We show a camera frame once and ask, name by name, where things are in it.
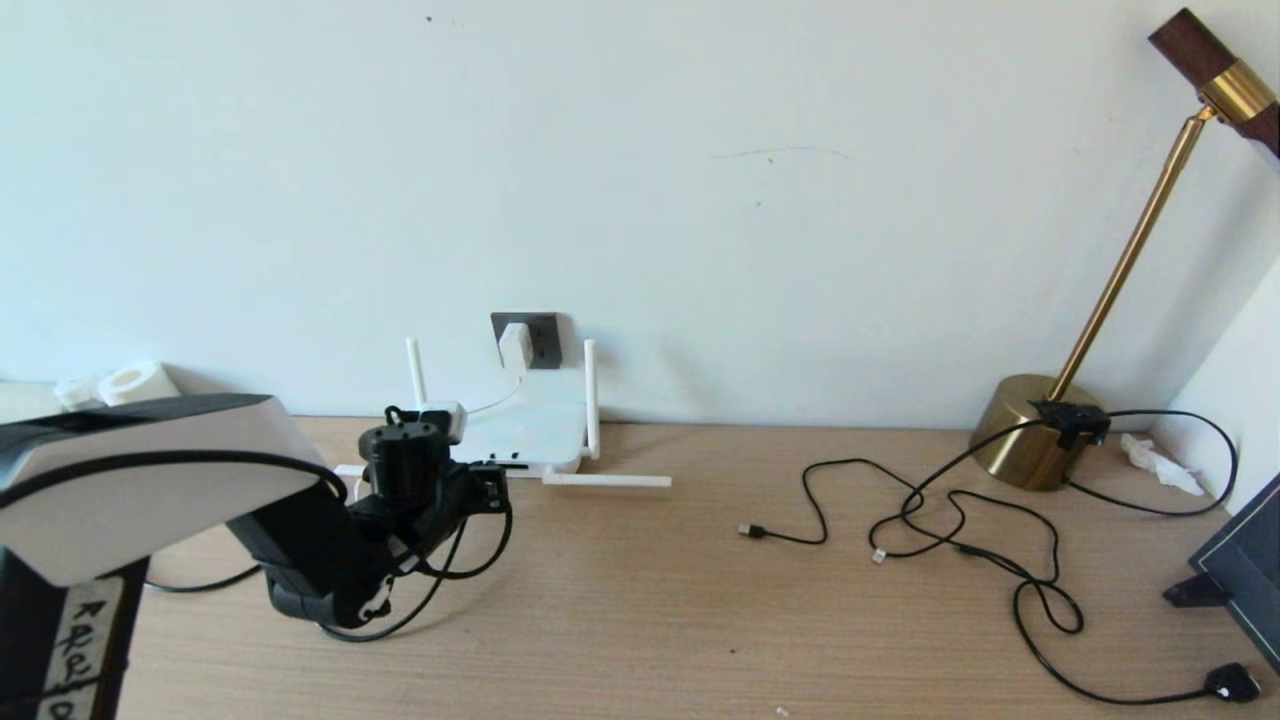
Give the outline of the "white router with antennas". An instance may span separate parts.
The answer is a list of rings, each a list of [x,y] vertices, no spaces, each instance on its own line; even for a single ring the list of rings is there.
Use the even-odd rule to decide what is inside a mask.
[[[429,404],[415,341],[407,343],[417,409]],[[508,477],[536,479],[545,486],[577,486],[627,489],[668,489],[671,477],[620,475],[582,471],[582,462],[602,456],[602,407],[595,340],[582,342],[580,398],[545,398],[531,391],[530,370],[512,377],[513,384],[500,400],[468,413],[463,441],[451,446],[458,462],[494,460]]]

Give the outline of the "white toilet paper roll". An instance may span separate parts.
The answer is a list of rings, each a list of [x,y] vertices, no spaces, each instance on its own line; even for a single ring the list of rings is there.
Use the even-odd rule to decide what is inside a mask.
[[[157,361],[134,363],[100,379],[96,392],[111,407],[180,396],[166,366]]]

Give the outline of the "gold desk lamp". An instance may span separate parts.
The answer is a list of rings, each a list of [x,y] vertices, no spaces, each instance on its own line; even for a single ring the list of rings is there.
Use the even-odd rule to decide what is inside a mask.
[[[1094,446],[1062,451],[1055,445],[1056,433],[1041,424],[1030,404],[1047,398],[1101,406],[1097,397],[1076,387],[1076,377],[1210,122],[1229,127],[1260,147],[1263,158],[1280,164],[1280,92],[1249,63],[1188,6],[1165,20],[1148,40],[1196,90],[1198,106],[1181,123],[1149,197],[1062,368],[1056,375],[1007,375],[995,388],[970,438],[970,451],[984,471],[1012,487],[1059,489],[1085,451]]]

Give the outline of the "black clip on lamp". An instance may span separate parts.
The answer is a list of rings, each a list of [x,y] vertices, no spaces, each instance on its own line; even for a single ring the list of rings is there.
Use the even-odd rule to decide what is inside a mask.
[[[1084,445],[1102,445],[1111,427],[1111,416],[1094,404],[1073,404],[1042,398],[1030,406],[1039,414],[1041,424],[1056,433],[1055,445],[1073,451]]]

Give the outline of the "crumpled white tissue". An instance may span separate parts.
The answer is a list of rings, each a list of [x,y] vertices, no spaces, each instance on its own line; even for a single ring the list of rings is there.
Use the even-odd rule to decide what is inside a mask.
[[[1143,439],[1125,433],[1121,434],[1120,445],[1128,461],[1134,468],[1151,473],[1162,486],[1172,487],[1197,497],[1206,495],[1194,473],[1162,455],[1155,447],[1152,439]]]

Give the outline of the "black clip stand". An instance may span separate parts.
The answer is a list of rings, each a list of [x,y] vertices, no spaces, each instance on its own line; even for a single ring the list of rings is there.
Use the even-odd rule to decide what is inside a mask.
[[[1213,609],[1230,603],[1233,593],[1208,573],[1170,585],[1162,597],[1175,609]]]

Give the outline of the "grey wall socket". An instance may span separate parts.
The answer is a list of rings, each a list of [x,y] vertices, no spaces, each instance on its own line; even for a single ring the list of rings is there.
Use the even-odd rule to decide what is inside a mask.
[[[556,370],[561,368],[561,333],[556,313],[492,313],[490,323],[497,347],[498,337],[509,322],[524,322],[531,328],[534,360],[530,370]]]

